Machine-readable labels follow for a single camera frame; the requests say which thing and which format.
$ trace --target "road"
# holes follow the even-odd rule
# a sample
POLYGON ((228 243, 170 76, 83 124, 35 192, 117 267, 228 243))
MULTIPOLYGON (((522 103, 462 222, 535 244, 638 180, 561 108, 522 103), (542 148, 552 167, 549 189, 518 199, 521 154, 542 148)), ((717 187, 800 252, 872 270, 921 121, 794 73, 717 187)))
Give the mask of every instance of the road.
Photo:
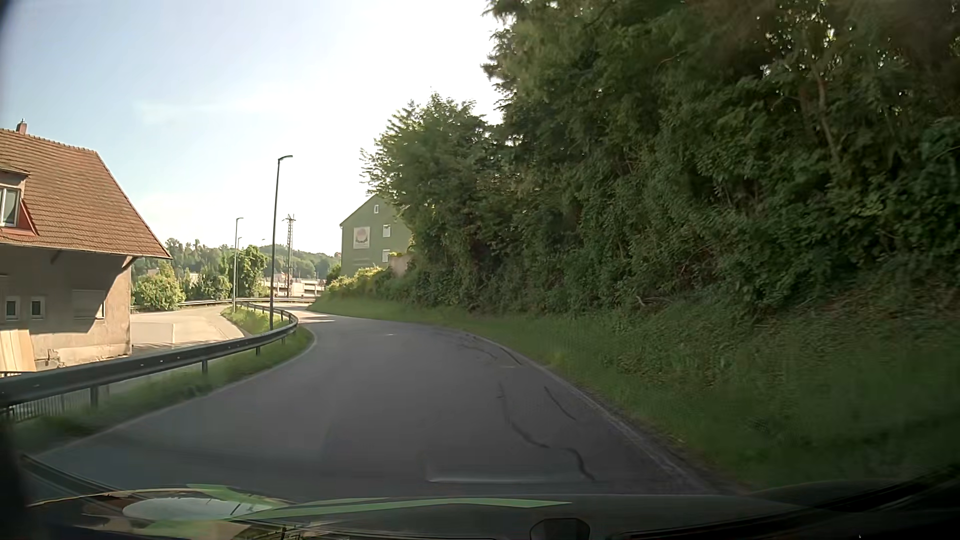
POLYGON ((133 354, 243 337, 233 323, 220 315, 223 310, 223 306, 214 306, 132 313, 130 338, 133 354))
POLYGON ((317 336, 298 358, 39 458, 117 488, 222 483, 298 502, 711 491, 489 341, 294 311, 317 336))

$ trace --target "sky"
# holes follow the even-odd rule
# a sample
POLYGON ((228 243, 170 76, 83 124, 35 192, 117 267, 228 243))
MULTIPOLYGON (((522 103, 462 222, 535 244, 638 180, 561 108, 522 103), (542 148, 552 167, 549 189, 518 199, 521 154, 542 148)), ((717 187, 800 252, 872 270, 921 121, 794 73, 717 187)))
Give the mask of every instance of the sky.
POLYGON ((498 121, 486 0, 21 0, 0 126, 96 150, 163 242, 332 255, 368 197, 360 149, 433 91, 498 121))

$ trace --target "utility pole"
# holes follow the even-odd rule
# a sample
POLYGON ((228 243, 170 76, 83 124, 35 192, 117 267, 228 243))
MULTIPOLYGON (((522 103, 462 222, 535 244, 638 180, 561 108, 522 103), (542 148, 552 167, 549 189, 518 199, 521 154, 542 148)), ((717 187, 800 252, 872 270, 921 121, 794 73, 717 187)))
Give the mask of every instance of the utility pole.
POLYGON ((287 217, 283 219, 287 222, 287 269, 286 269, 286 282, 287 282, 287 298, 290 298, 290 288, 293 287, 293 273, 294 273, 294 222, 297 221, 294 219, 294 216, 287 214, 287 217))

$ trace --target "lamp post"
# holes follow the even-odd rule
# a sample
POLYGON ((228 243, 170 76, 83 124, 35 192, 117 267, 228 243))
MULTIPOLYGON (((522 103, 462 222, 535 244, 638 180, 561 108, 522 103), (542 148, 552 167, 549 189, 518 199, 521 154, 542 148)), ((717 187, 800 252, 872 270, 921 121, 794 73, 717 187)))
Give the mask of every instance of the lamp post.
POLYGON ((237 236, 240 227, 240 220, 242 217, 238 217, 233 221, 233 312, 236 313, 237 310, 237 248, 240 246, 240 236, 237 236))
POLYGON ((276 198, 280 194, 280 162, 293 156, 276 159, 276 187, 274 188, 274 235, 270 242, 270 330, 274 329, 274 276, 276 275, 276 198))

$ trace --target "grass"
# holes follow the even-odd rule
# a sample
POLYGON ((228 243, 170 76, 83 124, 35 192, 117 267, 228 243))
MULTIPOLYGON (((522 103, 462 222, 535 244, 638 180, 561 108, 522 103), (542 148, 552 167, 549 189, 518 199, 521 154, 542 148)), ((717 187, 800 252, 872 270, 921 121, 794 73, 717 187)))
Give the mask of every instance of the grass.
MULTIPOLYGON (((254 311, 245 307, 238 307, 233 311, 228 307, 220 312, 221 315, 237 328, 249 334, 263 333, 270 329, 270 317, 263 311, 254 311)), ((274 328, 283 327, 290 324, 286 319, 280 319, 280 315, 274 312, 274 328)))
MULTIPOLYGON (((236 316, 231 320, 250 333, 262 332, 268 325, 267 316, 263 313, 241 308, 237 309, 236 316)), ((260 355, 250 350, 210 361, 206 376, 199 364, 172 370, 157 374, 159 377, 154 375, 151 380, 125 392, 108 397, 102 395, 97 408, 86 406, 58 416, 44 416, 19 423, 13 430, 17 448, 27 453, 41 452, 147 412, 202 396, 296 356, 313 341, 313 333, 300 328, 287 336, 285 341, 264 345, 260 348, 260 355)))
POLYGON ((483 316, 366 298, 311 309, 470 331, 554 370, 750 488, 905 478, 960 456, 960 321, 848 299, 762 326, 718 301, 483 316))

